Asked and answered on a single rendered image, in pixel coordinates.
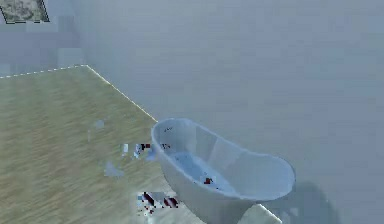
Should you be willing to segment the white bathtub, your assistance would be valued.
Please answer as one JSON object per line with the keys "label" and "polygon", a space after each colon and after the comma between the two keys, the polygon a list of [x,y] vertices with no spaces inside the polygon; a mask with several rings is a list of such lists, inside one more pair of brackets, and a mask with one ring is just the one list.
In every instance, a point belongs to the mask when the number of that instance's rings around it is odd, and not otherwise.
{"label": "white bathtub", "polygon": [[237,224],[252,206],[283,198],[295,186],[287,160],[241,147],[187,118],[155,123],[151,140],[169,186],[206,224]]}

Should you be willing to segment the framed grey wall picture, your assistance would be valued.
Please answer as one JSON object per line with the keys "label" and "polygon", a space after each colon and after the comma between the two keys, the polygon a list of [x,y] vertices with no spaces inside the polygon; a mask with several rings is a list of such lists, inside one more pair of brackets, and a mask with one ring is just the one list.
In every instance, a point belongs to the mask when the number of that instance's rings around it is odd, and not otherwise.
{"label": "framed grey wall picture", "polygon": [[44,0],[0,0],[6,24],[49,22]]}

